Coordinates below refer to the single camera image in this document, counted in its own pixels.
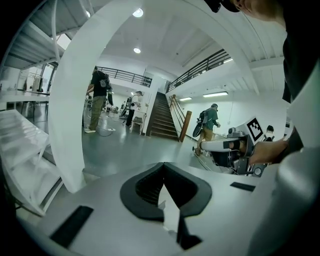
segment black t-shirt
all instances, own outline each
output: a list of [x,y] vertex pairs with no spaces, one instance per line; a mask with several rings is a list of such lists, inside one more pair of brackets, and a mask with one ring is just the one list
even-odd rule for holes
[[107,96],[107,88],[101,87],[100,80],[106,78],[106,74],[97,70],[92,74],[91,85],[94,85],[93,88],[93,97],[96,96]]
[[291,0],[279,0],[287,32],[283,44],[283,99],[289,103],[297,97],[320,58],[317,2],[297,4]]

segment stair railing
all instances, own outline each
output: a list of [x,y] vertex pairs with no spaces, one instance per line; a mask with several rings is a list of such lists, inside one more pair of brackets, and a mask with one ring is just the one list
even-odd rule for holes
[[186,115],[184,114],[184,112],[182,111],[179,103],[176,100],[176,95],[172,95],[169,97],[170,99],[170,111],[172,112],[172,110],[174,111],[176,118],[179,122],[179,126],[181,128],[181,132],[179,135],[179,141],[183,142],[187,133],[187,129],[189,126],[189,122],[190,122],[190,118],[192,115],[191,111],[187,111]]

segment black rubber pad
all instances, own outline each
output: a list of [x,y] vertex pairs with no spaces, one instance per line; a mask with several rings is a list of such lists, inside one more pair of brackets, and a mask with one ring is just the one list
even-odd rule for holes
[[241,190],[246,190],[246,191],[254,191],[256,186],[253,185],[248,185],[248,184],[243,184],[243,183],[239,183],[239,182],[234,182],[230,185],[231,187],[235,187],[237,189],[241,189]]
[[79,206],[50,238],[62,247],[68,248],[93,210],[87,206]]

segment white arch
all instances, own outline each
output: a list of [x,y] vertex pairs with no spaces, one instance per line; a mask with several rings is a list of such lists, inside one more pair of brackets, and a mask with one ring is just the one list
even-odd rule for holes
[[66,188],[85,185],[81,116],[94,66],[119,27],[140,8],[142,0],[113,0],[76,33],[63,54],[50,94],[48,124],[55,164]]
[[254,80],[247,56],[229,32],[219,24],[219,19],[222,18],[222,14],[213,13],[203,0],[192,0],[192,3],[183,0],[148,0],[148,2],[153,8],[164,12],[171,12],[176,16],[188,20],[188,22],[213,38],[230,54],[242,71],[243,76],[250,78],[255,92],[259,94],[258,86]]

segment wooden stair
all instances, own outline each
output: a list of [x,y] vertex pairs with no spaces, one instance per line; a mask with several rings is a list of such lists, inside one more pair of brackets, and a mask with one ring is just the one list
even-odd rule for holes
[[179,141],[165,94],[158,92],[152,109],[153,122],[150,135]]

